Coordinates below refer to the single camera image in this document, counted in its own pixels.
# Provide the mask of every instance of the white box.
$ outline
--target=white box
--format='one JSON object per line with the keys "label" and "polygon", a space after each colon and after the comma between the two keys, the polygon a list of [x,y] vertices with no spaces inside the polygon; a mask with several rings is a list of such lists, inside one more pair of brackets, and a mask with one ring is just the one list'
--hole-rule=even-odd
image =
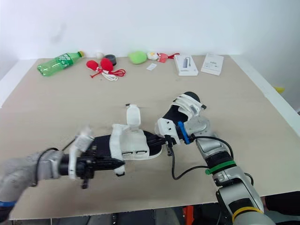
{"label": "white box", "polygon": [[201,72],[219,76],[222,70],[223,61],[223,56],[207,53],[201,68]]}
{"label": "white box", "polygon": [[198,75],[198,69],[191,55],[175,55],[174,60],[179,76]]}

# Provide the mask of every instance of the yellow object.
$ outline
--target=yellow object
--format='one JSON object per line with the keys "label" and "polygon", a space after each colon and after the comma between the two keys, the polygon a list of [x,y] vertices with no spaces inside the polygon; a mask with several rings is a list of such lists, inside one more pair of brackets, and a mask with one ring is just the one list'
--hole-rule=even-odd
{"label": "yellow object", "polygon": [[84,52],[83,51],[79,51],[79,54],[81,54],[81,57],[84,56]]}
{"label": "yellow object", "polygon": [[240,214],[240,213],[243,212],[243,211],[248,211],[248,210],[249,210],[249,211],[260,212],[260,213],[263,214],[263,212],[262,212],[261,210],[257,209],[257,208],[250,207],[250,206],[248,206],[248,207],[243,207],[243,208],[240,208],[240,209],[238,209],[238,210],[236,210],[236,211],[234,212],[234,214],[232,215],[232,222],[234,222],[234,220],[235,220],[235,218],[237,217],[238,214]]}
{"label": "yellow object", "polygon": [[282,92],[285,91],[285,88],[282,88],[282,87],[273,87],[273,88],[275,88],[275,90],[276,90],[279,94],[281,94]]}

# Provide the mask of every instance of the green toy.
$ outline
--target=green toy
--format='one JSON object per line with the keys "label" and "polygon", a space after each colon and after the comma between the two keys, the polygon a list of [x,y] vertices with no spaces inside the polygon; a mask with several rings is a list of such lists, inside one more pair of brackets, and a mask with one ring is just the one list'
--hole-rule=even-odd
{"label": "green toy", "polygon": [[128,57],[133,64],[141,64],[147,60],[147,54],[141,51],[132,52]]}

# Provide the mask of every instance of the blue strap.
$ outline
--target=blue strap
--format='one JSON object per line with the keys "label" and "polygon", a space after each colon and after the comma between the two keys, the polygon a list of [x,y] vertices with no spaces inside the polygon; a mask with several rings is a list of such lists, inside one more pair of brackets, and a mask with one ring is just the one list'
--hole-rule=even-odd
{"label": "blue strap", "polygon": [[188,138],[188,134],[184,128],[184,125],[181,121],[178,121],[178,126],[180,127],[180,130],[182,132],[182,135],[183,135],[183,138],[184,138],[184,143],[185,144],[190,144],[191,142],[189,141],[189,138]]}
{"label": "blue strap", "polygon": [[13,201],[13,202],[1,202],[0,201],[0,207],[11,207],[14,206],[16,204],[17,201]]}

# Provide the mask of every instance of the red cable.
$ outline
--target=red cable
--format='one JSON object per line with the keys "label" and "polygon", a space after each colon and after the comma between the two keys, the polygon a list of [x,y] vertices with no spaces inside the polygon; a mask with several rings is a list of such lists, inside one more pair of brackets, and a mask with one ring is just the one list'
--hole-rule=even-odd
{"label": "red cable", "polygon": [[124,70],[124,69],[118,69],[118,70],[113,72],[113,71],[107,71],[107,70],[103,70],[103,69],[98,68],[97,71],[98,71],[98,73],[96,73],[94,75],[90,75],[91,78],[94,78],[95,76],[97,76],[100,73],[113,74],[115,76],[124,76],[126,74],[126,70]]}
{"label": "red cable", "polygon": [[170,56],[168,56],[168,59],[174,59],[174,56],[175,55],[180,55],[180,53],[175,53],[175,54],[173,54],[173,55],[170,55]]}

